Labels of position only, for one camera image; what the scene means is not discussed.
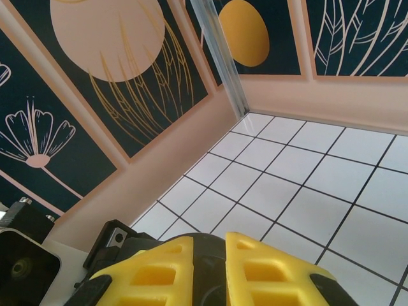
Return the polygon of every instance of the line drawing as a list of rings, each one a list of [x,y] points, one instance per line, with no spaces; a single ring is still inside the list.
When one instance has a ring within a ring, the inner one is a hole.
[[[0,87],[4,85],[11,77],[11,69],[9,66],[0,62]]]
[[[309,14],[310,25],[320,23],[310,27],[317,75],[408,74],[408,0],[306,2],[309,11],[323,9],[320,20]]]
[[[31,103],[27,97],[27,109],[7,115],[5,123],[8,132],[0,131],[0,154],[41,169],[76,197],[84,198],[46,168],[73,138],[75,126],[67,120],[54,126],[54,116],[50,112],[35,109],[34,97]]]

